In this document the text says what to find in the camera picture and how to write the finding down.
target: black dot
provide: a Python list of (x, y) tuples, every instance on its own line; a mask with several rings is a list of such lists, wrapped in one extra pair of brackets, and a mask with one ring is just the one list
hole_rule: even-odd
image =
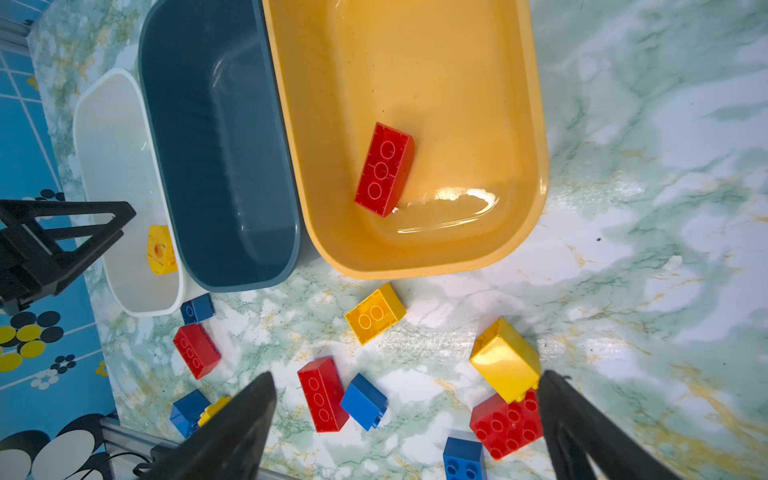
[(20, 342), (19, 339), (17, 339), (16, 337), (13, 337), (8, 342), (0, 343), (0, 346), (3, 346), (3, 347), (6, 347), (6, 346), (16, 346), (16, 345), (18, 345), (19, 342)]
[(20, 329), (24, 325), (31, 325), (31, 324), (33, 324), (35, 322), (35, 320), (37, 320), (37, 319), (38, 319), (38, 317), (35, 316), (35, 314), (32, 313), (32, 312), (16, 313), (11, 318), (11, 326), (13, 328), (15, 328), (15, 329)]
[(46, 343), (53, 343), (64, 336), (64, 330), (60, 326), (51, 326), (43, 330), (40, 334), (40, 340)]
[(48, 311), (38, 315), (38, 325), (43, 328), (56, 325), (61, 320), (61, 315), (58, 312)]

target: yellow bin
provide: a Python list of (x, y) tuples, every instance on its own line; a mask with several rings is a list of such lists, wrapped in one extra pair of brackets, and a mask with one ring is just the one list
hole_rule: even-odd
[[(528, 236), (549, 159), (528, 0), (263, 0), (307, 230), (364, 280), (490, 265)], [(414, 137), (387, 218), (355, 204), (373, 127)]]

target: yellow dot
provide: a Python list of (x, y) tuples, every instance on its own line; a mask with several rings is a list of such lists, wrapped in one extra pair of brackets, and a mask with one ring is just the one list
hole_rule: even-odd
[(18, 353), (9, 353), (0, 356), (0, 372), (16, 370), (22, 364), (22, 356)]
[(0, 343), (10, 342), (16, 336), (16, 329), (12, 326), (0, 326)]
[(18, 329), (18, 332), (16, 332), (16, 338), (22, 342), (31, 342), (32, 340), (39, 338), (42, 331), (43, 329), (34, 323), (31, 325), (24, 325), (22, 328)]
[(26, 359), (34, 359), (36, 356), (40, 356), (45, 351), (45, 342), (41, 340), (32, 340), (30, 343), (25, 343), (20, 349), (19, 353)]

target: yellow flower decal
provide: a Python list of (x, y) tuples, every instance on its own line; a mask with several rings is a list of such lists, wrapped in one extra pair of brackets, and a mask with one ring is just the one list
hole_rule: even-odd
[(35, 78), (35, 76), (34, 76), (34, 75), (32, 75), (30, 78), (27, 78), (27, 83), (29, 84), (29, 86), (31, 86), (32, 88), (34, 88), (34, 89), (35, 89), (35, 91), (39, 91), (39, 90), (38, 90), (38, 79), (37, 79), (37, 78)]
[(107, 364), (104, 363), (104, 360), (98, 363), (98, 368), (96, 369), (96, 373), (101, 376), (107, 376)]

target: marble surface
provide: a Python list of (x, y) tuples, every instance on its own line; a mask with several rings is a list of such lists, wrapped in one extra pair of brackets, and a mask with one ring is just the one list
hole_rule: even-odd
[[(78, 95), (136, 73), (149, 0), (56, 0), (33, 29), (68, 199), (83, 199)], [(764, 0), (535, 0), (551, 153), (545, 213), (512, 255), (474, 272), (392, 282), (408, 309), (361, 348), (343, 314), (382, 282), (317, 260), (268, 290), (214, 295), (223, 361), (196, 382), (171, 344), (178, 314), (122, 313), (86, 273), (124, 425), (179, 439), (170, 404), (234, 394), (271, 370), (279, 405), (263, 466), (300, 478), (444, 478), (442, 448), (491, 395), (474, 338), (504, 316), (545, 368), (685, 478), (768, 471), (768, 8)], [(317, 435), (296, 371), (334, 355), (389, 397), (380, 427)], [(489, 478), (552, 478), (543, 440)]]

